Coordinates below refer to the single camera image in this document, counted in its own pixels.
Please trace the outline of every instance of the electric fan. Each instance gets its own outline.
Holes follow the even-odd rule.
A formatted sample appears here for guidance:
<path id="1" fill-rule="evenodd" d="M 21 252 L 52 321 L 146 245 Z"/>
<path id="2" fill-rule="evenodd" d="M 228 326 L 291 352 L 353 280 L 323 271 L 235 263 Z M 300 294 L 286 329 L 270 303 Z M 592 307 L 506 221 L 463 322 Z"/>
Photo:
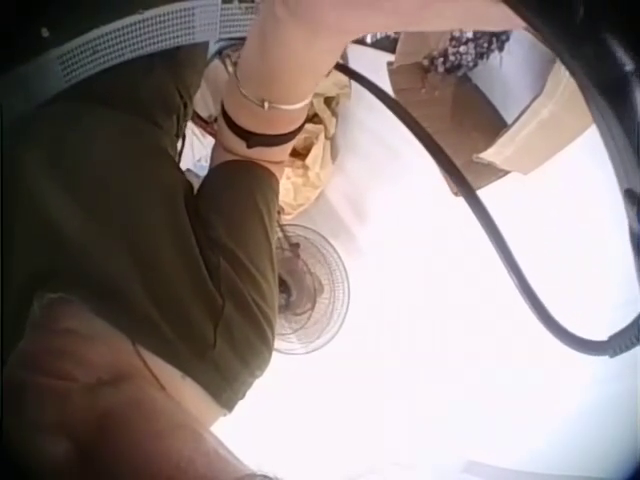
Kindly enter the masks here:
<path id="1" fill-rule="evenodd" d="M 278 224 L 278 320 L 275 350 L 313 353 L 340 331 L 349 308 L 349 278 L 335 247 L 317 231 Z"/>

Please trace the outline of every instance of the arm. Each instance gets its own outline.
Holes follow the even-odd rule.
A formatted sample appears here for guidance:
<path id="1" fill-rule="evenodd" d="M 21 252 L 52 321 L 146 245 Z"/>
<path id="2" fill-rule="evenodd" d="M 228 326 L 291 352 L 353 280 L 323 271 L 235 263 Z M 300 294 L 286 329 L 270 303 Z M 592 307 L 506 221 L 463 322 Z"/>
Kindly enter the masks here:
<path id="1" fill-rule="evenodd" d="M 238 62 L 238 77 L 243 88 L 255 97 L 293 104 L 308 98 L 322 78 L 339 60 L 350 38 L 333 32 L 318 32 L 291 19 L 282 12 L 282 3 L 263 2 L 260 15 L 252 25 Z M 296 111 L 264 111 L 247 101 L 235 81 L 228 83 L 223 102 L 229 115 L 244 128 L 266 134 L 278 134 L 298 127 L 307 108 Z M 218 143 L 213 164 L 244 158 L 269 168 L 276 176 L 293 145 L 248 150 L 220 120 Z"/>

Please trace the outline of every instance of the black cord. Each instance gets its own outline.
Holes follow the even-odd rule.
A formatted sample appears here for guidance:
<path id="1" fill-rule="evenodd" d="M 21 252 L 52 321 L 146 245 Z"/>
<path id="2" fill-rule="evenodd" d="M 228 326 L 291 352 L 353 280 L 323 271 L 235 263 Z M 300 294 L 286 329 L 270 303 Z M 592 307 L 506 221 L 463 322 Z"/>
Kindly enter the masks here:
<path id="1" fill-rule="evenodd" d="M 522 295 L 524 301 L 529 305 L 531 311 L 538 318 L 540 323 L 563 345 L 570 349 L 591 356 L 617 357 L 640 345 L 640 313 L 631 322 L 618 332 L 611 335 L 606 340 L 590 340 L 580 337 L 565 328 L 549 312 L 529 280 L 525 276 L 522 268 L 518 264 L 515 256 L 509 248 L 509 244 L 500 232 L 496 222 L 491 217 L 474 188 L 465 178 L 464 174 L 451 160 L 451 157 L 444 151 L 440 144 L 427 132 L 422 125 L 405 109 L 400 102 L 385 92 L 382 88 L 369 80 L 367 77 L 357 72 L 350 66 L 339 63 L 335 69 L 347 76 L 349 79 L 363 87 L 378 99 L 398 120 L 413 134 L 427 152 L 433 157 L 440 169 L 449 177 L 456 186 L 460 196 L 467 203 L 476 219 L 489 237 L 489 241 L 496 250 L 502 264 L 507 269 L 511 280 Z"/>

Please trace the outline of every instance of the cardboard box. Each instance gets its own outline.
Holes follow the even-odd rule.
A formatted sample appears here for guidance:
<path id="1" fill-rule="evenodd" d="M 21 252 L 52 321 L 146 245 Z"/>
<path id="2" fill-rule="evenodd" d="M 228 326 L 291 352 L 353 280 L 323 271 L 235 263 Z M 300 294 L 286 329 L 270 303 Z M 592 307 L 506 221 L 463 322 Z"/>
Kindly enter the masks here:
<path id="1" fill-rule="evenodd" d="M 506 120 L 494 105 L 495 95 L 492 102 L 469 76 L 427 76 L 421 60 L 442 49 L 449 34 L 402 34 L 389 77 L 396 98 L 440 143 L 476 190 L 510 172 L 532 172 L 593 123 L 575 81 L 551 54 L 546 84 L 519 115 Z M 531 33 L 517 35 L 539 44 Z M 522 70 L 524 79 L 529 74 L 527 66 Z M 449 185 L 457 194 L 451 182 Z"/>

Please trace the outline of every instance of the mesh grille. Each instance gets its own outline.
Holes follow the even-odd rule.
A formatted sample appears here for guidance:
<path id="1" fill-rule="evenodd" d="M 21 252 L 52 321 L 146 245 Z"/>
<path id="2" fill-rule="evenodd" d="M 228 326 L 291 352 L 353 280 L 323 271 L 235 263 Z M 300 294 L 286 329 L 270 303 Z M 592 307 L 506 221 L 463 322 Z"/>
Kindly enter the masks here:
<path id="1" fill-rule="evenodd" d="M 255 8 L 191 0 L 147 10 L 95 29 L 0 77 L 5 120 L 28 112 L 80 80 L 169 48 L 246 36 Z"/>

